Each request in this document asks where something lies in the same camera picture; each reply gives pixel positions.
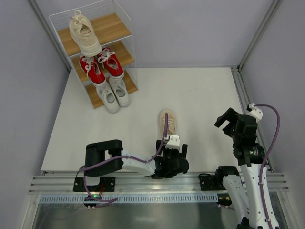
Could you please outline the red sneaker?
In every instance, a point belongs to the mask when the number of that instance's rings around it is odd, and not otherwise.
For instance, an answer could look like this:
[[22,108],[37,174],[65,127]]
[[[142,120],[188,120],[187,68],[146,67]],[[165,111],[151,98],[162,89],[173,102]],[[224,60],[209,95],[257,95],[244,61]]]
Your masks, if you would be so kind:
[[123,68],[117,59],[115,52],[110,47],[102,47],[102,51],[97,55],[97,61],[104,69],[108,70],[111,77],[115,79],[123,78]]
[[106,80],[94,56],[79,55],[79,65],[95,86],[101,86]]

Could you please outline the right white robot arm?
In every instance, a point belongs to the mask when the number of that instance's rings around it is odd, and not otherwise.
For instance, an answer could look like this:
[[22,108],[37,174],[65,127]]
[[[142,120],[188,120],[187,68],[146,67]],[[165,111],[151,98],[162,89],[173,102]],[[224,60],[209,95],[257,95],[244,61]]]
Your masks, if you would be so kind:
[[229,108],[215,122],[233,141],[233,154],[240,169],[219,166],[215,172],[217,181],[228,192],[239,220],[238,229],[278,229],[267,184],[266,161],[269,152],[257,143],[258,122],[263,112],[256,104],[249,104],[246,114]]

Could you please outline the beige lace sneaker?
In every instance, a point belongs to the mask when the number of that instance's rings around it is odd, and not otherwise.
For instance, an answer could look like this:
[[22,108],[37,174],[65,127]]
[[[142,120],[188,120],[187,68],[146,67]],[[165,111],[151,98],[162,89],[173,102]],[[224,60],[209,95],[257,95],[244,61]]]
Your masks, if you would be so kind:
[[168,116],[168,124],[167,124],[167,133],[165,137],[170,135],[177,135],[177,119],[174,111],[171,109],[163,109],[159,114],[159,129],[161,138],[163,138],[164,129],[165,129],[165,122],[166,122],[166,115]]
[[93,57],[102,51],[91,22],[80,10],[70,17],[69,31],[84,56]]

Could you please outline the white sneaker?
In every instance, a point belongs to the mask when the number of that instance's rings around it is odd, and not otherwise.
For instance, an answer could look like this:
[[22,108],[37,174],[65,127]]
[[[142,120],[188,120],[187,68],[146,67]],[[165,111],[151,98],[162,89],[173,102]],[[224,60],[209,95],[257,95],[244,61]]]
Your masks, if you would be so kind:
[[127,107],[130,104],[129,94],[125,82],[122,78],[110,77],[110,87],[112,88],[120,107]]
[[107,82],[97,86],[96,92],[109,113],[114,114],[119,111],[119,104],[110,85]]

